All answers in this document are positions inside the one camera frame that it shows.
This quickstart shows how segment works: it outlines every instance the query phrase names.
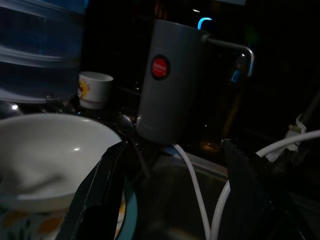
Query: red logo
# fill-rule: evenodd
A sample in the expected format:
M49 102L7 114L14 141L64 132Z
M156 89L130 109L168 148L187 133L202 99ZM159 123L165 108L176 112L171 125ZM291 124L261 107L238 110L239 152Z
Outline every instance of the red logo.
M167 60L161 56L156 57L152 63L152 74L155 78L161 79L168 74L169 64Z

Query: small white cup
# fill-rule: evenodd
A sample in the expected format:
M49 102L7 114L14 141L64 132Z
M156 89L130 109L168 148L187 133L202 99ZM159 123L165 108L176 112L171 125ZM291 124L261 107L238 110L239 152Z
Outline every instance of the small white cup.
M108 101L112 76L83 71L79 74L78 97L80 105L87 109L103 109Z

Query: metal rod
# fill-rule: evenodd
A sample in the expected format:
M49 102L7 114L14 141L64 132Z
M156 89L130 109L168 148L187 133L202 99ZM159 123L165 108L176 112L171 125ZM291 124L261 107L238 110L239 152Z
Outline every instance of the metal rod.
M255 55L254 55L254 52L250 48L248 48L247 46L244 46L244 45L233 43L233 42L217 40L217 39L212 38L208 34L203 36L203 40L210 43L210 44L216 45L216 46L226 47L226 48L230 48L230 49L236 49L236 50L240 50L240 51L247 53L247 55L249 56L249 69L248 69L247 76L248 77L252 76L254 62L255 62Z

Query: plastic container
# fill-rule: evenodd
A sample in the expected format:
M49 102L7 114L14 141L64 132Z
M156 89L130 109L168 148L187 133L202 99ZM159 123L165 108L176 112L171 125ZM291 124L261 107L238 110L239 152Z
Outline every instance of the plastic container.
M0 69L0 100L3 101L44 104L47 95L64 100L77 93L77 67L45 68L0 62Z
M83 14L42 0L0 0L0 7L62 22L82 23Z
M43 0L42 2L59 6L71 12L84 14L88 1L89 0Z
M0 45L40 56L79 58L83 27L0 7Z

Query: blue light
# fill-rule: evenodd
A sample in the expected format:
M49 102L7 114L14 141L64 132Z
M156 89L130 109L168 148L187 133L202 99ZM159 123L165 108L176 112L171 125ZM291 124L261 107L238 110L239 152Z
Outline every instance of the blue light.
M212 18L210 18L210 17L203 17L203 18L201 18L201 19L199 20L199 22L198 22L198 29L199 29L199 30L201 29L202 23L203 23L204 21L211 21L211 20L212 20Z
M231 82L236 84L239 81L240 75L241 75L241 70L234 71L231 77Z

